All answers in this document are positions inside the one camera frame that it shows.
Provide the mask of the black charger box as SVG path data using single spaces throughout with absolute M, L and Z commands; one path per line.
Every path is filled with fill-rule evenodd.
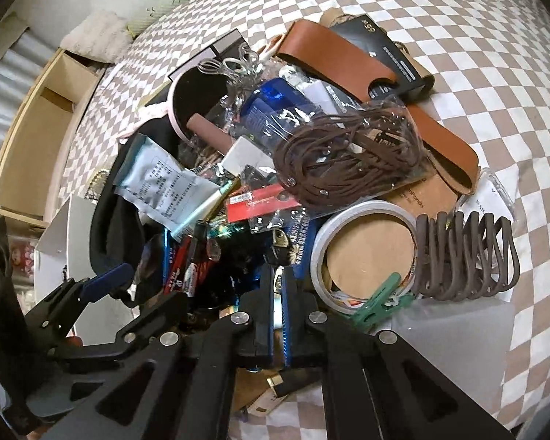
M 374 82 L 370 86 L 371 99 L 394 95 L 413 102 L 429 96 L 435 84 L 433 74 L 413 60 L 405 45 L 391 40 L 369 16 L 338 14 L 329 22 L 329 27 L 394 72 L 396 82 L 393 84 Z

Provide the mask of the white fluffy pillow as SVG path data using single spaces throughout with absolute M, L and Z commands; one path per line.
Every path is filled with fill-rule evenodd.
M 118 64 L 132 43 L 125 19 L 112 11 L 97 10 L 68 33 L 59 46 L 91 61 Z

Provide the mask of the round pink rimmed mirror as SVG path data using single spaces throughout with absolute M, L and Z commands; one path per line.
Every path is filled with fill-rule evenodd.
M 168 118 L 181 141 L 191 142 L 193 132 L 187 122 L 195 114 L 207 115 L 227 94 L 227 82 L 223 74 L 204 74 L 197 66 L 172 80 L 166 99 Z

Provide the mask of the red doll display box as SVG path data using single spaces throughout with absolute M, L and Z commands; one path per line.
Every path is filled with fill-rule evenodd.
M 21 235 L 8 235 L 12 278 L 20 282 L 33 281 L 34 252 L 37 240 Z

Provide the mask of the white tape roll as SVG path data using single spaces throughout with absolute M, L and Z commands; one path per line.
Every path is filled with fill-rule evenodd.
M 393 304 L 413 293 L 418 278 L 415 217 L 394 203 L 357 203 L 332 216 L 316 235 L 310 259 L 312 284 L 332 310 L 353 315 L 380 292 L 389 276 Z

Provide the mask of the orange handled scissors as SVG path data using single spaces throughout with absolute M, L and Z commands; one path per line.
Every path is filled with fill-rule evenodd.
M 256 53 L 259 56 L 261 62 L 266 62 L 270 58 L 274 57 L 278 51 L 278 48 L 281 45 L 282 40 L 284 39 L 283 35 L 277 35 L 268 40 L 263 44 Z

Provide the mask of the silver foil sachet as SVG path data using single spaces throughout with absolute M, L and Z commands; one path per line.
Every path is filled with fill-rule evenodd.
M 184 169 L 169 152 L 138 133 L 113 180 L 115 193 L 140 213 L 181 238 L 198 217 L 194 212 L 219 186 Z

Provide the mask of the black white gift box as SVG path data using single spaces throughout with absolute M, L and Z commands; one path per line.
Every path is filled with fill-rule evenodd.
M 250 48 L 242 34 L 234 29 L 198 51 L 173 70 L 168 78 L 176 81 L 187 70 L 197 69 L 208 76 L 224 76 L 238 81 L 255 73 L 259 64 L 259 55 Z

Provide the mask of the checkered bed sheet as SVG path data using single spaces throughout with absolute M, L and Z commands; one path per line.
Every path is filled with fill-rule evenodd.
M 493 412 L 520 426 L 550 402 L 550 15 L 539 0 L 191 0 L 138 36 L 101 82 L 58 196 L 85 192 L 133 126 L 141 99 L 199 49 L 234 29 L 257 47 L 333 7 L 370 16 L 433 74 L 423 109 L 463 138 L 514 199 L 521 278 Z

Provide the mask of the round cork coaster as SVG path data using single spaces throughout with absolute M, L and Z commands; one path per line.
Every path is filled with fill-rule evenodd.
M 382 198 L 403 208 L 413 217 L 427 215 L 435 219 L 438 213 L 450 213 L 455 208 L 459 196 L 438 174 L 432 174 Z

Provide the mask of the white cardboard shoe box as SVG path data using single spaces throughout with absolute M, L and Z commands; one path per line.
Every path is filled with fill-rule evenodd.
M 59 286 L 64 275 L 77 281 L 95 276 L 89 257 L 89 231 L 95 209 L 91 201 L 70 196 L 39 238 L 33 266 L 36 302 Z M 86 306 L 72 332 L 86 346 L 107 344 L 133 320 L 131 309 L 105 296 Z

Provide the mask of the red Lamborghini lighter box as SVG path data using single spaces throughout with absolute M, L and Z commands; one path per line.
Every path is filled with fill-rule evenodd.
M 227 220 L 236 223 L 300 206 L 301 203 L 277 183 L 228 198 L 225 210 Z

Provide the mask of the black fabric headband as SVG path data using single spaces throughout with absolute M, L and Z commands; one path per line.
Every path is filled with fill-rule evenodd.
M 119 146 L 103 192 L 92 217 L 89 238 L 90 262 L 96 274 L 128 263 L 134 269 L 148 241 L 160 234 L 158 224 L 142 225 L 137 208 L 115 194 L 114 179 L 136 136 Z

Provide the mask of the wooden bedside shelf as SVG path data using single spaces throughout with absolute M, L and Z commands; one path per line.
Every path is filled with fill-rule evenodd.
M 0 217 L 48 227 L 72 140 L 104 72 L 62 49 L 42 68 L 1 146 Z

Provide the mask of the green clothes peg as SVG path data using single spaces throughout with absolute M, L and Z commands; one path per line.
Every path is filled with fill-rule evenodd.
M 409 307 L 415 296 L 410 291 L 404 295 L 397 295 L 400 283 L 401 276 L 397 272 L 391 273 L 380 288 L 353 314 L 353 326 L 361 332 L 368 333 L 394 312 Z

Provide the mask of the blue plastic bottle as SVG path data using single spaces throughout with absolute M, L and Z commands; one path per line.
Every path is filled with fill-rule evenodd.
M 245 133 L 272 155 L 301 126 L 321 113 L 318 105 L 282 77 L 265 81 L 240 109 Z

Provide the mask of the small white box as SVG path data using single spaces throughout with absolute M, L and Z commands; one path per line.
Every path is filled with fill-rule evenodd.
M 272 158 L 246 137 L 239 137 L 221 161 L 222 167 L 233 176 L 239 176 L 247 168 L 257 170 L 261 175 L 275 173 Z

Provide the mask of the brown cylinder stick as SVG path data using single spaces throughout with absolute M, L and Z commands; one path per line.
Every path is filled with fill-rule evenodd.
M 222 155 L 225 155 L 234 144 L 234 139 L 228 133 L 198 113 L 188 120 L 187 128 Z

